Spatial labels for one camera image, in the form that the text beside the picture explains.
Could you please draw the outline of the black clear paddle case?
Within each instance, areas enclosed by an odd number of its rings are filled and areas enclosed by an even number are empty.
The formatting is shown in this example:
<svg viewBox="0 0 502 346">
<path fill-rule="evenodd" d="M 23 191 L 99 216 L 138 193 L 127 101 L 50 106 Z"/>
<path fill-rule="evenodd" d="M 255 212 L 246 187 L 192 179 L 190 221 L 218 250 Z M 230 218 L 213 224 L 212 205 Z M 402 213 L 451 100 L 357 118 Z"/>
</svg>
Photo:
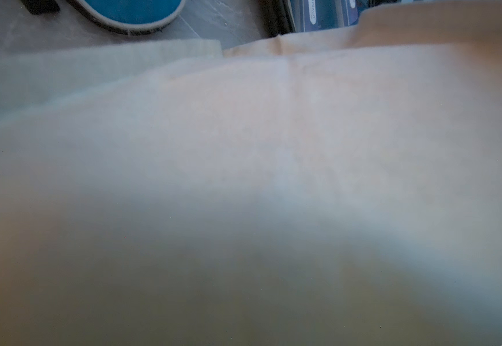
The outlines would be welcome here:
<svg viewBox="0 0 502 346">
<path fill-rule="evenodd" d="M 265 29 L 274 37 L 354 26 L 366 10 L 394 1 L 268 0 L 258 4 Z"/>
</svg>

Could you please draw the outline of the cream canvas tote bag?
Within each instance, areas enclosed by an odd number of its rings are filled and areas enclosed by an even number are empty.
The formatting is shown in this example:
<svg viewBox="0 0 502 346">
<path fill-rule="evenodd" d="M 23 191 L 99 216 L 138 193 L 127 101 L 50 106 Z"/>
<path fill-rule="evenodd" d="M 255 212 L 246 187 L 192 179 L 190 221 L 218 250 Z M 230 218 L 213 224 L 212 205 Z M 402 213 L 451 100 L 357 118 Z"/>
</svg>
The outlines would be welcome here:
<svg viewBox="0 0 502 346">
<path fill-rule="evenodd" d="M 502 1 L 1 58 L 0 345 L 502 345 Z"/>
</svg>

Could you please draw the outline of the blue paddle case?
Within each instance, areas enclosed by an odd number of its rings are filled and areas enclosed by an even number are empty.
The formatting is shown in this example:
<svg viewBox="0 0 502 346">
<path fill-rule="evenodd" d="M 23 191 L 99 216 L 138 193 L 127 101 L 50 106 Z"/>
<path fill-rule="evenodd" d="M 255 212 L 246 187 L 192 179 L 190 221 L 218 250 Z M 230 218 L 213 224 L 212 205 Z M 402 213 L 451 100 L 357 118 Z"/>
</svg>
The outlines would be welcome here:
<svg viewBox="0 0 502 346">
<path fill-rule="evenodd" d="M 185 0 L 68 0 L 98 27 L 122 35 L 156 33 L 173 22 Z"/>
</svg>

